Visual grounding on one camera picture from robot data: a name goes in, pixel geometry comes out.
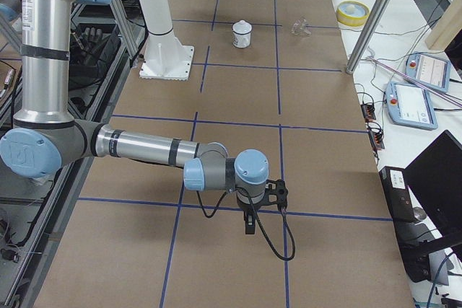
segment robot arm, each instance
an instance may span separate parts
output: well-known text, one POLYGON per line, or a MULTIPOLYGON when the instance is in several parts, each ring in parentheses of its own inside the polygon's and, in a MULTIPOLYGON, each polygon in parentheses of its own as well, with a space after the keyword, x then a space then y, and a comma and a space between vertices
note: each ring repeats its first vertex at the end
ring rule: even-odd
POLYGON ((249 234, 255 231, 261 206, 276 204, 285 211, 284 182, 270 184, 269 163, 259 151, 249 149, 228 158, 218 143, 199 144, 75 120, 67 111, 74 1, 22 0, 22 108, 14 115, 14 129, 0 139, 0 155, 7 166, 25 177, 42 177, 83 157, 111 155, 183 168, 189 190, 237 191, 249 234), (270 195, 276 199, 270 202, 270 195))

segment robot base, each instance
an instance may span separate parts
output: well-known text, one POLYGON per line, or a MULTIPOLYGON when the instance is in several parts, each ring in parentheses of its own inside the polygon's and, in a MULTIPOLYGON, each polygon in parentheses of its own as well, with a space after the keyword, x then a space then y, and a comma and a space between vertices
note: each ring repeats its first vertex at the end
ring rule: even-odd
POLYGON ((181 45, 177 38, 175 38, 175 43, 176 50, 180 56, 175 63, 171 62, 171 56, 169 56, 168 52, 165 52, 162 44, 158 44, 155 54, 150 54, 149 56, 151 57, 145 56, 139 76, 143 79, 187 80, 193 63, 194 47, 181 45))

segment white mug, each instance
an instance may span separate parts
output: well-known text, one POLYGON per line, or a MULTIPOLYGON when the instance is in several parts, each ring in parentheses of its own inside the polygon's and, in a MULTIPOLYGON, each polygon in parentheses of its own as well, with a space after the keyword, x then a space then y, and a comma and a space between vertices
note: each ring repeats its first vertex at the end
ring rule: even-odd
POLYGON ((252 25, 243 19, 232 26, 234 39, 232 44, 237 48, 246 48, 250 45, 250 34, 252 33, 252 25))

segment white table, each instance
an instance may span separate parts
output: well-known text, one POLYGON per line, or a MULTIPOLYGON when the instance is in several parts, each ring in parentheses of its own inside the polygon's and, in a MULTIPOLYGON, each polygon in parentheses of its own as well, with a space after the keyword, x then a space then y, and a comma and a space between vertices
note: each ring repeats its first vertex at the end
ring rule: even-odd
MULTIPOLYGON (((336 9, 337 5, 342 1, 345 0, 332 0, 334 8, 336 9)), ((375 0, 355 1, 360 1, 372 9, 375 0)), ((424 27, 426 24, 427 22, 425 21, 413 0, 390 0, 390 3, 388 4, 387 9, 382 16, 380 24, 377 26, 375 31, 382 33, 403 33, 424 27)), ((346 53, 349 55, 354 48, 354 44, 357 42, 359 32, 353 32, 351 30, 345 29, 361 30, 362 27, 350 28, 342 24, 339 24, 339 26, 342 29, 342 39, 344 41, 346 53)), ((422 32, 425 31, 425 29, 426 28, 422 28, 416 32, 399 36, 381 35, 376 33, 373 35, 369 47, 375 51, 376 58, 396 59, 411 53, 409 52, 409 49, 413 46, 416 39, 422 32)), ((429 33, 430 30, 428 30, 423 35, 422 39, 419 41, 413 52, 432 52, 432 54, 435 56, 447 58, 444 53, 436 53, 435 51, 428 50, 424 39, 429 35, 429 33)), ((363 58, 367 56, 370 56, 370 52, 368 51, 364 53, 363 58)), ((384 61, 384 63, 394 67, 395 69, 398 69, 399 71, 404 72, 406 58, 399 61, 384 61)), ((366 93, 371 94, 375 101, 379 101, 382 100, 383 93, 371 85, 371 80, 374 76, 374 69, 375 67, 373 63, 361 61, 356 71, 354 72, 354 81, 355 83, 364 86, 366 93)), ((378 67, 373 82, 375 86, 379 87, 381 90, 384 90, 391 77, 391 72, 378 67)), ((460 77, 454 68, 451 69, 450 77, 451 79, 460 80, 460 77)), ((397 82, 403 81, 399 76, 394 76, 393 80, 397 82)), ((362 87, 360 85, 357 85, 357 91, 362 91, 362 87)), ((448 94, 462 97, 462 84, 451 82, 448 94)), ((361 101, 362 95, 359 94, 358 96, 359 100, 361 101)), ((434 107, 449 109, 454 108, 452 104, 441 100, 434 95, 432 95, 431 98, 434 107)), ((365 102, 368 101, 370 101, 370 99, 365 96, 365 102)), ((380 161, 378 162, 379 170, 384 166, 405 168, 415 157, 417 157, 417 155, 419 155, 435 138, 437 138, 446 129, 448 129, 460 142, 462 142, 462 112, 436 112, 437 122, 439 125, 438 129, 433 131, 426 131, 392 124, 386 106, 383 112, 382 107, 383 104, 378 103, 376 104, 375 110, 377 122, 383 126, 385 134, 385 149, 378 152, 380 158, 380 161)), ((418 205, 415 197, 412 196, 411 198, 413 199, 413 205, 418 205)), ((432 222, 428 219, 425 220, 425 224, 429 229, 435 228, 432 222)), ((433 234, 435 237, 440 236, 438 232, 433 232, 433 234)), ((462 268, 458 263, 456 263, 456 271, 462 273, 462 268)), ((449 287, 438 286, 440 294, 450 293, 450 298, 462 300, 462 278, 450 276, 449 280, 449 287)), ((431 283, 426 281, 418 284, 412 283, 411 281, 409 281, 409 283, 414 298, 418 302, 426 302, 430 292, 431 283)), ((440 296, 434 295, 433 302, 439 301, 440 296)))

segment cardboard table surface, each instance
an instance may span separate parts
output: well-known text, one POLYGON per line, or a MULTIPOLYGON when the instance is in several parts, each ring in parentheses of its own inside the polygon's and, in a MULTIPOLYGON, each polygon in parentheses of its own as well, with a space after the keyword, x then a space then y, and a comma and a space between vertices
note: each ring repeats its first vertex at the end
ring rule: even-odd
MULTIPOLYGON (((111 124, 264 152, 287 181, 295 259, 244 234, 235 196, 208 220, 180 170, 96 159, 35 307, 413 307, 331 0, 169 2, 196 48, 189 80, 134 69, 111 124), (301 16, 310 37, 290 34, 301 16), (231 44, 240 19, 246 49, 231 44)), ((288 254, 272 211, 262 223, 288 254)))

